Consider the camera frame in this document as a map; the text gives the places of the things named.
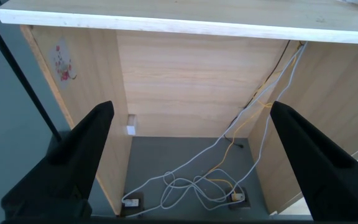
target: gray floor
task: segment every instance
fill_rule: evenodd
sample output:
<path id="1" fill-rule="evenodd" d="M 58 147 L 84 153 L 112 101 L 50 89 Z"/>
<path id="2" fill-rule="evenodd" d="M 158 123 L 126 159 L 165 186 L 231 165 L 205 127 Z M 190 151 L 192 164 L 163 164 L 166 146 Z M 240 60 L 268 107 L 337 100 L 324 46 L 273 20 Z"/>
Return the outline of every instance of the gray floor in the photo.
<path id="1" fill-rule="evenodd" d="M 127 171 L 126 192 L 140 186 L 151 177 L 161 175 L 182 165 L 198 152 L 213 144 L 215 140 L 213 138 L 134 138 Z M 247 140 L 241 139 L 240 141 L 246 147 L 240 149 L 234 146 L 227 155 L 225 163 L 221 166 L 236 180 L 241 179 L 254 164 Z M 221 140 L 217 146 L 205 152 L 191 164 L 175 173 L 175 175 L 192 179 L 195 175 L 204 174 L 221 161 L 227 146 L 228 142 Z M 223 176 L 213 175 L 212 177 L 219 178 Z M 225 221 L 269 218 L 256 172 L 251 172 L 250 176 L 241 185 L 248 191 L 251 202 L 250 210 L 231 211 L 227 207 L 222 207 L 209 212 L 202 207 L 194 191 L 189 190 L 176 207 L 169 210 L 159 208 L 146 213 L 144 217 Z M 225 183 L 221 183 L 220 186 L 228 187 Z M 145 197 L 145 208 L 159 204 L 164 187 L 162 180 L 154 180 L 141 190 Z M 203 188 L 212 197 L 220 196 L 219 192 L 215 191 L 215 188 L 211 185 L 204 184 Z M 181 190 L 174 191 L 172 200 L 178 198 L 180 193 Z"/>

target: floral sticker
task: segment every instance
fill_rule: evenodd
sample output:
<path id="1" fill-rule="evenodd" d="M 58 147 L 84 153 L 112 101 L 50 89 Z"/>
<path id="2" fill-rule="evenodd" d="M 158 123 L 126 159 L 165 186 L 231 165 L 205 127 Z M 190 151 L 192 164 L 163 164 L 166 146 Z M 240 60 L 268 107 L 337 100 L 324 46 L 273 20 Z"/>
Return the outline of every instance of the floral sticker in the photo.
<path id="1" fill-rule="evenodd" d="M 65 40 L 62 38 L 49 52 L 50 62 L 54 65 L 55 74 L 60 80 L 60 86 L 64 88 L 69 80 L 74 80 L 77 75 L 73 69 L 71 57 Z"/>

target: white cable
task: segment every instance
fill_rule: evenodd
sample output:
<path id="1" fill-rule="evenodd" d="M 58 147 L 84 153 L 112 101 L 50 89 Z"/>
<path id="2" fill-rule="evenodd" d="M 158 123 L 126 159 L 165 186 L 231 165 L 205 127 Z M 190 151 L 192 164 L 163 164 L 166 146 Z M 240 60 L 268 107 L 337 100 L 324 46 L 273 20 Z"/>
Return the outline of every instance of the white cable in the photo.
<path id="1" fill-rule="evenodd" d="M 195 160 L 198 156 L 200 156 L 202 153 L 206 152 L 207 150 L 211 149 L 212 147 L 214 147 L 218 142 L 219 140 L 237 123 L 237 121 L 239 120 L 239 118 L 241 117 L 241 115 L 246 111 L 248 110 L 256 101 L 258 101 L 258 99 L 269 89 L 271 88 L 273 85 L 275 85 L 282 77 L 282 75 L 285 73 L 285 71 L 287 70 L 288 66 L 290 65 L 290 63 L 294 60 L 294 58 L 300 53 L 300 56 L 297 58 L 295 64 L 294 64 L 294 67 L 293 67 L 293 70 L 291 72 L 291 76 L 290 76 L 290 80 L 288 81 L 288 85 L 282 90 L 282 92 L 279 94 L 278 98 L 276 100 L 279 100 L 281 98 L 281 96 L 284 94 L 284 92 L 289 88 L 289 86 L 291 85 L 292 83 L 292 78 L 293 78 L 293 75 L 295 73 L 295 70 L 298 66 L 298 62 L 300 61 L 302 55 L 303 55 L 303 52 L 305 51 L 306 49 L 306 46 L 307 46 L 307 42 L 301 46 L 298 51 L 292 56 L 292 58 L 288 61 L 288 63 L 285 65 L 283 71 L 281 72 L 280 76 L 278 76 L 278 78 L 273 82 L 271 83 L 264 91 L 262 91 L 262 93 L 254 100 L 251 102 L 251 104 L 244 108 L 240 113 L 239 115 L 237 116 L 237 118 L 233 121 L 233 123 L 225 130 L 225 132 L 215 141 L 214 144 L 212 144 L 211 146 L 207 147 L 206 149 L 202 150 L 200 153 L 198 153 L 196 156 L 194 156 L 193 158 L 191 158 L 188 162 L 184 163 L 183 165 L 177 167 L 176 169 L 174 169 L 173 171 L 168 171 L 166 172 L 164 175 L 160 175 L 160 176 L 156 176 L 156 177 L 152 177 L 150 178 L 149 180 L 147 180 L 144 184 L 142 184 L 140 187 L 130 191 L 128 194 L 124 195 L 123 198 L 121 199 L 121 202 L 124 203 L 124 199 L 126 197 L 128 197 L 130 194 L 134 193 L 135 191 L 141 189 L 142 187 L 144 187 L 146 184 L 148 184 L 150 181 L 152 180 L 156 180 L 156 179 L 159 179 L 159 178 L 163 178 L 163 181 L 166 185 L 166 188 L 165 190 L 163 191 L 163 194 L 161 196 L 161 199 L 160 199 L 160 205 L 156 206 L 156 207 L 153 207 L 153 208 L 150 208 L 150 209 L 147 209 L 147 210 L 144 210 L 143 212 L 139 212 L 139 213 L 136 213 L 136 214 L 133 214 L 133 215 L 129 215 L 127 217 L 134 217 L 134 216 L 138 216 L 140 214 L 143 214 L 143 213 L 146 213 L 146 212 L 150 212 L 152 210 L 155 210 L 157 208 L 162 208 L 162 209 L 169 209 L 169 208 L 172 208 L 174 207 L 177 203 L 180 202 L 180 200 L 185 196 L 185 194 L 187 193 L 187 191 L 189 191 L 191 188 L 193 188 L 195 190 L 195 194 L 196 196 L 198 197 L 200 203 L 204 206 L 205 209 L 207 210 L 214 210 L 216 208 L 219 208 L 219 207 L 222 207 L 222 206 L 226 206 L 226 205 L 230 205 L 230 204 L 234 204 L 234 203 L 240 203 L 242 202 L 241 200 L 240 201 L 236 201 L 236 202 L 229 202 L 229 203 L 222 203 L 222 204 L 219 204 L 213 208 L 208 208 L 204 202 L 202 201 L 202 199 L 200 198 L 200 195 L 203 196 L 206 200 L 209 200 L 210 202 L 224 202 L 225 199 L 233 193 L 234 189 L 238 186 L 238 184 L 240 182 L 242 182 L 244 179 L 246 179 L 248 177 L 248 175 L 255 169 L 256 165 L 258 164 L 260 158 L 261 158 L 261 155 L 262 155 L 262 148 L 263 148 L 263 145 L 264 145 L 264 141 L 265 141 L 265 138 L 266 138 L 266 133 L 267 133 L 267 129 L 269 127 L 269 119 L 270 119 L 270 116 L 267 116 L 267 119 L 266 119 L 266 126 L 265 126 L 265 132 L 264 132 L 264 136 L 262 138 L 262 142 L 260 143 L 260 148 L 259 148 L 259 156 L 258 156 L 258 159 L 256 160 L 256 162 L 254 163 L 254 165 L 251 167 L 251 169 L 248 171 L 248 173 L 246 173 L 245 176 L 243 176 L 242 179 L 240 179 L 239 181 L 235 181 L 228 173 L 224 172 L 222 169 L 215 169 L 211 172 L 207 172 L 204 176 L 195 176 L 193 181 L 191 180 L 188 180 L 188 179 L 185 179 L 185 178 L 176 178 L 175 175 L 173 174 L 174 172 L 176 172 L 177 170 L 181 169 L 182 167 L 186 166 L 187 164 L 191 163 L 193 160 Z M 236 184 L 234 185 L 234 187 L 232 188 L 232 190 L 228 193 L 228 194 L 225 194 L 225 191 L 216 183 L 214 183 L 213 181 L 211 180 L 208 180 L 206 178 L 207 175 L 210 175 L 212 174 L 213 172 L 217 172 L 217 171 L 221 171 L 223 172 L 224 174 L 226 174 L 233 182 L 236 182 Z M 173 177 L 173 180 L 168 183 L 166 180 L 165 180 L 165 177 L 168 176 L 168 175 L 172 175 Z M 188 185 L 183 185 L 183 186 L 176 186 L 175 183 L 177 181 L 184 181 L 184 182 L 188 182 L 189 184 Z M 219 197 L 219 198 L 209 198 L 203 191 L 200 187 L 197 186 L 197 183 L 200 182 L 201 180 L 206 180 L 208 181 L 209 183 L 211 184 L 214 184 L 222 193 L 224 196 L 222 197 Z M 164 203 L 165 201 L 167 200 L 167 198 L 169 197 L 169 195 L 171 194 L 172 190 L 173 189 L 186 189 L 182 195 L 179 197 L 179 199 L 176 200 L 176 202 L 174 202 L 172 205 L 169 205 L 169 206 L 164 206 Z"/>

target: black cable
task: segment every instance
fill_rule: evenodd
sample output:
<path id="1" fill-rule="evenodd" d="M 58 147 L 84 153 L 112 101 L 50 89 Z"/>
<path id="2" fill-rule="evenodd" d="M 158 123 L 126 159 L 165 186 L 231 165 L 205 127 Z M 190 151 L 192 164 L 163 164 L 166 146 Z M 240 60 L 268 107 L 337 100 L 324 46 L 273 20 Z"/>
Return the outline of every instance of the black cable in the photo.
<path id="1" fill-rule="evenodd" d="M 291 42 L 291 40 L 288 40 L 288 42 L 287 42 L 287 44 L 286 44 L 286 46 L 285 46 L 285 48 L 284 48 L 284 50 L 283 50 L 283 53 L 281 54 L 279 60 L 278 60 L 277 63 L 276 63 L 276 66 L 274 66 L 272 72 L 270 72 L 270 74 L 267 76 L 266 80 L 264 81 L 264 83 L 263 83 L 260 87 L 262 87 L 265 83 L 267 83 L 267 80 L 269 80 L 269 78 L 274 74 L 274 71 L 276 71 L 278 65 L 279 65 L 280 62 L 281 62 L 281 59 L 283 58 L 285 52 L 287 51 L 287 48 L 288 48 L 288 46 L 290 45 L 290 42 Z M 254 95 L 252 96 L 252 98 L 251 98 L 251 99 L 248 101 L 248 103 L 242 108 L 243 110 L 246 109 L 246 108 L 249 106 L 249 104 L 250 104 L 250 103 L 252 102 L 252 100 L 255 98 L 256 94 L 258 94 L 258 91 L 256 91 L 256 92 L 254 93 Z M 238 117 L 238 115 L 236 115 L 236 117 L 234 117 L 234 119 L 230 122 L 230 124 L 229 124 L 228 127 L 230 127 L 230 125 L 233 124 L 233 122 L 237 119 L 237 117 Z M 226 140 L 228 140 L 230 143 L 232 143 L 232 141 L 231 141 L 229 138 L 227 138 L 225 134 L 223 135 L 223 137 L 224 137 Z M 238 146 L 238 147 L 240 147 L 240 148 L 244 148 L 244 145 L 242 145 L 242 144 L 236 144 L 236 143 L 233 142 L 233 145 Z"/>
<path id="2" fill-rule="evenodd" d="M 38 99 L 37 95 L 35 94 L 34 90 L 32 89 L 29 81 L 24 76 L 22 69 L 20 68 L 19 64 L 16 62 L 15 58 L 12 55 L 12 52 L 7 47 L 4 39 L 0 35 L 0 51 L 3 54 L 4 58 L 11 66 L 13 72 L 15 73 L 17 79 L 19 79 L 20 83 L 24 87 L 25 91 L 29 95 L 30 99 L 34 103 L 35 107 L 38 109 L 38 112 L 41 114 L 42 118 L 48 125 L 49 129 L 51 130 L 52 134 L 55 136 L 56 140 L 60 142 L 62 137 L 60 136 L 59 132 L 57 131 L 56 127 L 53 125 L 52 120 L 49 118 L 45 108 L 42 106 L 40 100 Z"/>

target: wooden cabinet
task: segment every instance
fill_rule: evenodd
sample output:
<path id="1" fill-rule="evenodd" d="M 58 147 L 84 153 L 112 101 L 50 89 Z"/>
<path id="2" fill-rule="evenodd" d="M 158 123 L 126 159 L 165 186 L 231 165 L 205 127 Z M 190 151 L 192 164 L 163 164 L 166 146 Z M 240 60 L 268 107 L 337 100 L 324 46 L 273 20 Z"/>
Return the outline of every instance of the wooden cabinet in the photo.
<path id="1" fill-rule="evenodd" d="M 131 148 L 129 114 L 137 117 L 137 136 L 216 138 L 254 95 L 266 90 L 227 134 L 252 117 L 238 136 L 249 138 L 256 160 L 269 114 L 262 104 L 286 88 L 294 64 L 278 77 L 306 41 L 280 101 L 358 158 L 355 5 L 334 0 L 11 0 L 0 7 L 0 20 L 22 24 L 71 127 L 98 103 L 114 103 L 97 178 L 117 214 Z M 301 198 L 272 124 L 257 173 L 269 212 L 281 212 Z"/>

